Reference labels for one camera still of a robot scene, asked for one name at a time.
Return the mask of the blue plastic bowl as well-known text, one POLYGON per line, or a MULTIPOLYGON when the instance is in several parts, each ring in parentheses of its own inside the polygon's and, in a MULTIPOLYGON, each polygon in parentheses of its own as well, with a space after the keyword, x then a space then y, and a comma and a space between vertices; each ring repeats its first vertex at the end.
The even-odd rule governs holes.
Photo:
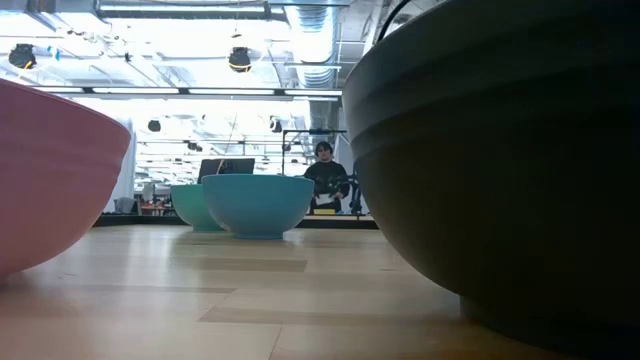
POLYGON ((314 182, 304 177, 220 174, 202 178, 211 217, 241 239, 281 239, 305 217, 314 182))

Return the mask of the green plastic bowl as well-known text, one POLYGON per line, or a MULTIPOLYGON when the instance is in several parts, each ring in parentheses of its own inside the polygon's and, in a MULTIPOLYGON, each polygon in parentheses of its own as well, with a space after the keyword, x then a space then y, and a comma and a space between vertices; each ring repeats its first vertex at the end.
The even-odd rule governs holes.
POLYGON ((171 198, 177 215, 194 232, 224 232, 209 213, 201 184, 173 185, 171 198))

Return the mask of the black plastic bowl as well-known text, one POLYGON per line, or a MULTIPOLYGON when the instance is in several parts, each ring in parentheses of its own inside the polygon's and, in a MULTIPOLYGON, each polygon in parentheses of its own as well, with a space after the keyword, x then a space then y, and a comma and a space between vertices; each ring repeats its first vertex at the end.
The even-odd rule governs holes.
POLYGON ((640 360, 640 0, 443 0, 342 103, 378 227, 468 318, 640 360))

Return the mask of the pink plastic bowl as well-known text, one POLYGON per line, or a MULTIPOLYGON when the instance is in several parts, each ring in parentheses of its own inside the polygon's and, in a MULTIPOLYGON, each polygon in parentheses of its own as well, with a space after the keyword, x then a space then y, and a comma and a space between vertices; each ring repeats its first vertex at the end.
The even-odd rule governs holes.
POLYGON ((0 284, 92 227, 130 141, 130 131, 102 113, 0 79, 0 284))

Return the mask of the person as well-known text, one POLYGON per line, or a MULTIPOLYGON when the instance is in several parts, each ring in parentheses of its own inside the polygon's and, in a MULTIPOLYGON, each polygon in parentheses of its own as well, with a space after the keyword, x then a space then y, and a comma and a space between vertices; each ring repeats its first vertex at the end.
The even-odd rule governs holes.
POLYGON ((305 178, 314 182, 309 213, 314 214, 319 209, 332 209, 335 213, 339 213, 342 211, 341 201, 349 194, 350 189, 347 172, 341 164, 333 160, 333 148, 328 142, 317 143, 314 154, 316 161, 303 174, 305 178), (319 194, 331 194, 334 203, 318 206, 315 198, 319 194))

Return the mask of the black computer monitor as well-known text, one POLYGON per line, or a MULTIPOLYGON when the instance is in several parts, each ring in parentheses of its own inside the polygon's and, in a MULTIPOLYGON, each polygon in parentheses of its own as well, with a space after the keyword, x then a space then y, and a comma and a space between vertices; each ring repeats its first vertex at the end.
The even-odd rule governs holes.
POLYGON ((217 174, 252 174, 254 172, 254 158, 238 159, 204 159, 201 161, 197 183, 202 183, 202 178, 217 174))

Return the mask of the long ceiling light strip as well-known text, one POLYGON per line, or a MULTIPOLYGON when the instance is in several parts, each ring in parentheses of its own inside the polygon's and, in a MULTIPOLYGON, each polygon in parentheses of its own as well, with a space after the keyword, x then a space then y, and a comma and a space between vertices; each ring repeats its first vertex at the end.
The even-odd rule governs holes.
POLYGON ((74 87, 34 86, 54 94, 125 96, 233 96, 233 97, 326 97, 339 98, 341 90, 267 88, 184 88, 184 87, 74 87))

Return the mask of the white building pillar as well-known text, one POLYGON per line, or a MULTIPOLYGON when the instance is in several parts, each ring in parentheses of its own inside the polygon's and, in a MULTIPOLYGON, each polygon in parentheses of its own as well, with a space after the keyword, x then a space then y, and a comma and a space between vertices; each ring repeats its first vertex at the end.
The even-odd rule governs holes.
POLYGON ((135 187, 135 165, 136 165, 136 130, 135 123, 132 118, 117 118, 117 121, 123 125, 130 133, 131 139, 125 156, 123 157, 121 170, 117 178, 116 185, 112 191, 111 197, 103 209, 104 213, 116 212, 116 201, 120 198, 133 198, 135 187))

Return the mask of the black metal frame stand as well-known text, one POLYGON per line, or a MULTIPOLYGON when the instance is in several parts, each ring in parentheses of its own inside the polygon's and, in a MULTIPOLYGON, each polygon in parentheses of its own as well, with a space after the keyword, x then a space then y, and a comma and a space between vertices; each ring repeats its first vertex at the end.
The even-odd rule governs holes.
POLYGON ((346 130, 332 130, 332 129, 322 129, 322 128, 315 128, 315 129, 306 129, 306 130, 283 130, 281 135, 281 174, 285 175, 285 165, 286 165, 286 161, 285 161, 285 157, 286 157, 286 153, 290 151, 290 148, 292 145, 298 144, 301 145, 303 148, 306 147, 306 143, 305 142, 299 142, 298 138, 301 135, 307 135, 308 137, 310 137, 309 142, 311 142, 313 140, 314 137, 331 137, 333 135, 343 135, 346 134, 347 131, 346 130))

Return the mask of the silver ventilation duct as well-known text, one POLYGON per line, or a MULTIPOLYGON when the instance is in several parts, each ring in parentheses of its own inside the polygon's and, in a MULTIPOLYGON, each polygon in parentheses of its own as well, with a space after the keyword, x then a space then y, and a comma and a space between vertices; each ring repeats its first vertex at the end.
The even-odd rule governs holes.
POLYGON ((339 35, 338 11, 327 6, 286 6, 299 85, 303 89, 330 89, 336 82, 333 68, 339 35))

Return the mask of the black table edge rail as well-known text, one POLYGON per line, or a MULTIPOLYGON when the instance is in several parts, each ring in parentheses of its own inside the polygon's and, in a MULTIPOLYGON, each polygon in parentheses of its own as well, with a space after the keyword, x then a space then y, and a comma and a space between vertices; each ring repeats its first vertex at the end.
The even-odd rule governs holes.
MULTIPOLYGON (((177 216, 147 216, 147 215, 101 215, 93 224, 94 227, 126 226, 126 225, 167 225, 187 226, 177 216)), ((378 230, 373 219, 349 216, 320 216, 305 217, 297 228, 304 229, 350 229, 350 230, 378 230)))

